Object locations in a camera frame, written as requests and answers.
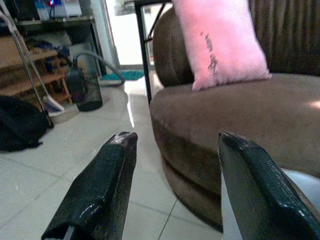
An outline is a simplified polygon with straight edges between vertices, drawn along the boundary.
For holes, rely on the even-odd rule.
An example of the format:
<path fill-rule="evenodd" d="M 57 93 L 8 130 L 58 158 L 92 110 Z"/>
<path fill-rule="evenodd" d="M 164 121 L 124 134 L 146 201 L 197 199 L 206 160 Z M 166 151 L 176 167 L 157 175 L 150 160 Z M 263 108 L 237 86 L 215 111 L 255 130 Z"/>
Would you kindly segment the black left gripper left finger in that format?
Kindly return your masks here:
<path fill-rule="evenodd" d="M 117 132 L 73 180 L 43 240 L 120 240 L 123 236 L 138 135 Z"/>

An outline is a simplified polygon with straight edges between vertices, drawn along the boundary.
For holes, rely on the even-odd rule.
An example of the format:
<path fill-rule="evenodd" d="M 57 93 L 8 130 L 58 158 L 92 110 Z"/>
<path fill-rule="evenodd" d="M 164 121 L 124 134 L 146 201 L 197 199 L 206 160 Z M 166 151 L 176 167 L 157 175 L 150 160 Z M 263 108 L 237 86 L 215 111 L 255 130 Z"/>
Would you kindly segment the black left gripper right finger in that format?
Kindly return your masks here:
<path fill-rule="evenodd" d="M 280 168 L 265 149 L 219 134 L 221 213 L 225 240 L 317 240 L 320 180 Z"/>

